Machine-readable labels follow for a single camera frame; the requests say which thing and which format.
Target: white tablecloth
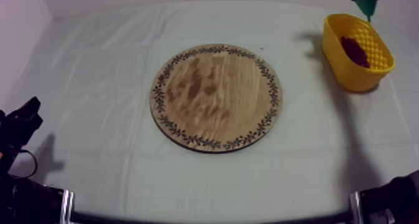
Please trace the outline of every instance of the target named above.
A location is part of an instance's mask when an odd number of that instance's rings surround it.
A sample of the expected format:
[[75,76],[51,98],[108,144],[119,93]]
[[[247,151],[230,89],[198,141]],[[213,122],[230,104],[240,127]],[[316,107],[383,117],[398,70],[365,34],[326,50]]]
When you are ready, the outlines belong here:
[[[27,146],[40,163],[34,179],[74,191],[79,211],[259,222],[339,212],[350,192],[419,169],[415,21],[373,18],[397,66],[377,90],[348,94],[336,87],[320,45],[324,18],[336,12],[184,2],[53,22],[6,107],[33,95],[42,102],[45,122]],[[153,78],[169,58],[214,43],[261,56],[284,92],[274,128],[253,146],[221,155],[172,143],[148,106]],[[21,155],[14,171],[31,167]]]

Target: yellow basket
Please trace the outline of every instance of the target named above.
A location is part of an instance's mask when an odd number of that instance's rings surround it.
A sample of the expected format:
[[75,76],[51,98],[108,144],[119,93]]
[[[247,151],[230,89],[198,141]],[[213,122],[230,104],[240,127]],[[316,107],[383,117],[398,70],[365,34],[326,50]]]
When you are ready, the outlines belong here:
[[[358,42],[367,54],[369,68],[359,66],[348,57],[340,43],[341,37]],[[361,92],[375,87],[395,65],[390,51],[372,26],[347,14],[326,17],[322,43],[337,82],[347,90]]]

